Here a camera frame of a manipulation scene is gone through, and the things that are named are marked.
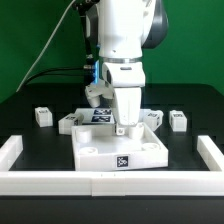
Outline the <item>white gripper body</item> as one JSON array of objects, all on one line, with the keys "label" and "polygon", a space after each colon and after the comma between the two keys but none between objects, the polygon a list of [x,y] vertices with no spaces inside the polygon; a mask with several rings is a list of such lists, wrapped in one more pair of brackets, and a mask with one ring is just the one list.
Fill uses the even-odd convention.
[{"label": "white gripper body", "polygon": [[121,126],[135,126],[138,123],[141,106],[141,88],[145,86],[142,63],[102,64],[102,77],[112,92],[112,112]]}]

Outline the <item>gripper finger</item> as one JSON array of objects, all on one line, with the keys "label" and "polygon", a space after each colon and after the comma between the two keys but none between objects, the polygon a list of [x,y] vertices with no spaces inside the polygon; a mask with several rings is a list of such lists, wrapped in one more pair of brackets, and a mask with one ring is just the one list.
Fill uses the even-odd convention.
[{"label": "gripper finger", "polygon": [[117,124],[116,125],[116,134],[118,136],[123,136],[125,133],[126,133],[126,128]]}]

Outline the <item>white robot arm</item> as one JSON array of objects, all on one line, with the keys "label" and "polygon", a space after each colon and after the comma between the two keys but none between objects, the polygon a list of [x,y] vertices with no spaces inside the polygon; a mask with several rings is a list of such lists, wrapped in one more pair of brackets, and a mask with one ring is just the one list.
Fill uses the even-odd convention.
[{"label": "white robot arm", "polygon": [[95,80],[86,86],[91,107],[109,101],[115,133],[138,123],[145,73],[142,50],[166,37],[168,18],[163,0],[99,0],[86,15],[87,36],[99,47]]}]

